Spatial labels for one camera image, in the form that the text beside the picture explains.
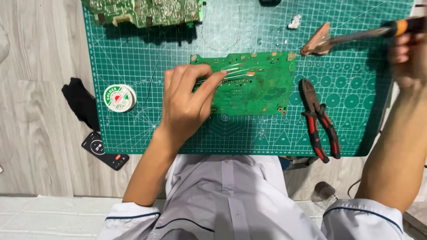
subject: white shirt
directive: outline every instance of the white shirt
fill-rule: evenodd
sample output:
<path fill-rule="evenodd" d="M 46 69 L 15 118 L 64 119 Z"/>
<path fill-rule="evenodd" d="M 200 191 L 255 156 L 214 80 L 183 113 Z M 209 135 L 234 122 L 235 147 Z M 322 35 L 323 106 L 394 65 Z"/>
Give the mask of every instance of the white shirt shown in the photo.
<path fill-rule="evenodd" d="M 320 230 L 288 197 L 277 156 L 178 155 L 169 176 L 162 214 L 115 204 L 97 239 L 404 239 L 400 211 L 368 199 L 336 201 Z"/>

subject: hand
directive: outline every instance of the hand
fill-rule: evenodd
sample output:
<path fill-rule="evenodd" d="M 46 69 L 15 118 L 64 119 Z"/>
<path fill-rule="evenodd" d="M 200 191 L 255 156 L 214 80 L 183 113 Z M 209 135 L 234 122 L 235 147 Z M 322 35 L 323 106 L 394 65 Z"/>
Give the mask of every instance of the hand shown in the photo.
<path fill-rule="evenodd" d="M 427 31 L 396 37 L 389 61 L 393 78 L 401 89 L 424 87 L 427 82 Z"/>
<path fill-rule="evenodd" d="M 196 79 L 206 76 L 195 93 Z M 226 71 L 212 74 L 207 64 L 180 65 L 164 72 L 162 120 L 153 138 L 160 138 L 172 151 L 177 152 L 211 114 L 216 88 Z"/>

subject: navy stripe trim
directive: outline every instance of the navy stripe trim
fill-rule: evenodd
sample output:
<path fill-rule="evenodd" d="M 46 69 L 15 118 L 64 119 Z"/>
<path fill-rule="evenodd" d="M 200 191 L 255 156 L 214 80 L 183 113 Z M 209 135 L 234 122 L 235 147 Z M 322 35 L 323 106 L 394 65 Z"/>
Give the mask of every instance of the navy stripe trim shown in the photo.
<path fill-rule="evenodd" d="M 142 214 L 142 215 L 130 216 L 130 217 L 107 217 L 106 220 L 108 220 L 108 219 L 133 219 L 133 218 L 147 217 L 147 216 L 152 216 L 152 215 L 157 215 L 157 214 L 160 215 L 159 212 L 155 212 L 155 213 Z"/>
<path fill-rule="evenodd" d="M 200 226 L 200 225 L 199 225 L 199 224 L 197 224 L 196 222 L 194 222 L 194 221 L 192 221 L 192 220 L 190 220 L 190 219 L 186 219 L 186 218 L 177 218 L 177 219 L 174 219 L 174 220 L 172 220 L 172 221 L 170 221 L 170 222 L 166 223 L 166 224 L 165 224 L 165 225 L 163 225 L 163 226 L 156 227 L 156 229 L 162 229 L 162 228 L 166 227 L 169 223 L 174 222 L 174 221 L 178 221 L 178 220 L 186 220 L 186 221 L 189 221 L 189 222 L 192 222 L 192 223 L 196 224 L 198 227 L 200 227 L 200 228 L 202 228 L 202 229 L 204 229 L 204 230 L 207 230 L 207 231 L 210 231 L 210 232 L 215 232 L 214 230 L 212 230 L 212 229 L 210 229 L 210 228 L 205 228 L 204 226 Z"/>
<path fill-rule="evenodd" d="M 380 215 L 380 214 L 377 214 L 377 213 L 374 213 L 374 212 L 371 212 L 371 211 L 368 211 L 368 210 L 354 209 L 354 208 L 345 208 L 345 207 L 337 207 L 337 208 L 332 208 L 332 209 L 329 209 L 328 211 L 326 211 L 326 212 L 323 214 L 323 217 L 325 217 L 325 215 L 326 215 L 326 214 L 328 214 L 330 211 L 332 211 L 332 210 L 336 210 L 336 209 L 353 210 L 353 211 L 359 211 L 359 212 L 364 212 L 364 213 L 373 214 L 373 215 L 375 215 L 375 216 L 378 216 L 378 217 L 380 217 L 380 218 L 382 218 L 382 219 L 385 219 L 385 220 L 389 221 L 390 223 L 392 223 L 393 225 L 395 225 L 395 226 L 396 226 L 396 227 L 401 231 L 401 233 L 403 233 L 403 231 L 402 231 L 402 229 L 399 227 L 399 225 L 398 225 L 397 223 L 395 223 L 393 220 L 391 220 L 391 219 L 389 219 L 389 218 L 387 218 L 387 217 L 384 217 L 383 215 Z"/>

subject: solder wire spool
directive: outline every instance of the solder wire spool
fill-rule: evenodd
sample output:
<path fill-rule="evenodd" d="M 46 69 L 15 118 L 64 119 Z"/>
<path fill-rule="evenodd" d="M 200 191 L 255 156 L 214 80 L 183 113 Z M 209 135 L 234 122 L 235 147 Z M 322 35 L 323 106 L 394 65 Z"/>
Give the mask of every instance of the solder wire spool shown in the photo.
<path fill-rule="evenodd" d="M 135 91 L 125 84 L 114 84 L 108 86 L 104 91 L 104 102 L 114 112 L 125 112 L 136 104 Z"/>

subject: wire cutters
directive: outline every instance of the wire cutters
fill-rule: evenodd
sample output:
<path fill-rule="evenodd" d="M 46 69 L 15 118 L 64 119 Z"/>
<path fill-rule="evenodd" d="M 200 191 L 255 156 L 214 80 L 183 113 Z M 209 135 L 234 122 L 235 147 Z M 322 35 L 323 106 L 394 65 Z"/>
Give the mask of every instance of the wire cutters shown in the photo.
<path fill-rule="evenodd" d="M 338 136 L 325 113 L 326 104 L 319 104 L 313 84 L 306 78 L 299 83 L 299 93 L 305 107 L 305 112 L 302 115 L 307 118 L 308 136 L 314 152 L 324 163 L 329 162 L 329 158 L 326 156 L 319 139 L 317 129 L 317 119 L 319 119 L 329 138 L 331 156 L 337 159 L 341 158 Z"/>

